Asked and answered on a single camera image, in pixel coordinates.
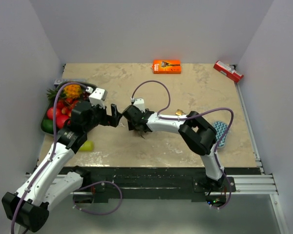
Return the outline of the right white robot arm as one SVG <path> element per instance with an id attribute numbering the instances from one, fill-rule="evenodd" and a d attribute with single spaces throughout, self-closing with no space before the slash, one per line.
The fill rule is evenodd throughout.
<path id="1" fill-rule="evenodd" d="M 129 105 L 123 111 L 130 131 L 179 134 L 189 149 L 201 157 L 206 171 L 206 178 L 201 185 L 217 192 L 225 186 L 224 167 L 216 148 L 217 131 L 202 116 L 197 115 L 197 112 L 191 111 L 189 115 L 180 117 L 159 116 L 156 112 L 142 111 L 134 105 Z"/>

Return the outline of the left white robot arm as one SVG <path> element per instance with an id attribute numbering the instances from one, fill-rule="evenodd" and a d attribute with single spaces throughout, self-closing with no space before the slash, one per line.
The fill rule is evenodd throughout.
<path id="1" fill-rule="evenodd" d="M 7 192 L 3 196 L 5 213 L 12 221 L 11 233 L 15 224 L 37 232 L 46 223 L 50 212 L 71 192 L 87 191 L 91 187 L 90 173 L 80 167 L 75 167 L 56 184 L 53 181 L 87 141 L 88 132 L 98 125 L 117 127 L 121 117 L 115 104 L 111 105 L 111 115 L 108 115 L 105 107 L 99 104 L 77 103 L 71 118 L 54 134 L 55 142 L 42 163 L 16 192 Z"/>

